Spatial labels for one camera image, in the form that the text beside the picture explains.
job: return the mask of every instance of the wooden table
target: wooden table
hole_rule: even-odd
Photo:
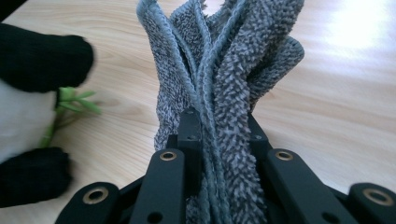
[[[184,1],[160,1],[167,15]],[[220,0],[207,1],[208,13]],[[137,0],[29,0],[4,21],[44,34],[82,35],[96,63],[82,90],[102,116],[57,132],[73,160],[62,197],[0,209],[1,223],[53,223],[72,195],[96,181],[124,187],[153,153],[159,82]],[[258,103],[254,116],[274,147],[300,154],[327,185],[357,182],[396,191],[396,2],[305,0],[291,35],[305,58]]]

